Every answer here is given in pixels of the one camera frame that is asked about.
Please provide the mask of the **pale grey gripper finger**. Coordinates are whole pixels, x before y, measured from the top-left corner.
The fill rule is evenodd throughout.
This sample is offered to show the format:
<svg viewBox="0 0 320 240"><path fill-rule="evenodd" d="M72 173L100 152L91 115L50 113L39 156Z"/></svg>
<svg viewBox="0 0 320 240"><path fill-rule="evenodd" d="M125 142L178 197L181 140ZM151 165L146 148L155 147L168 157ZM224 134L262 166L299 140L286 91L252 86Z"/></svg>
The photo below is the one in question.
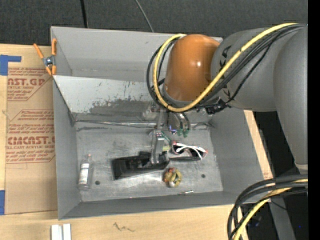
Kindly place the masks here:
<svg viewBox="0 0 320 240"><path fill-rule="evenodd" d="M163 147L165 144L164 137L157 138L157 163L162 164L166 160L165 152L163 151Z"/></svg>
<svg viewBox="0 0 320 240"><path fill-rule="evenodd" d="M158 162L157 158L157 131L153 130L150 134L151 136L151 157L150 162L152 165L156 164Z"/></svg>

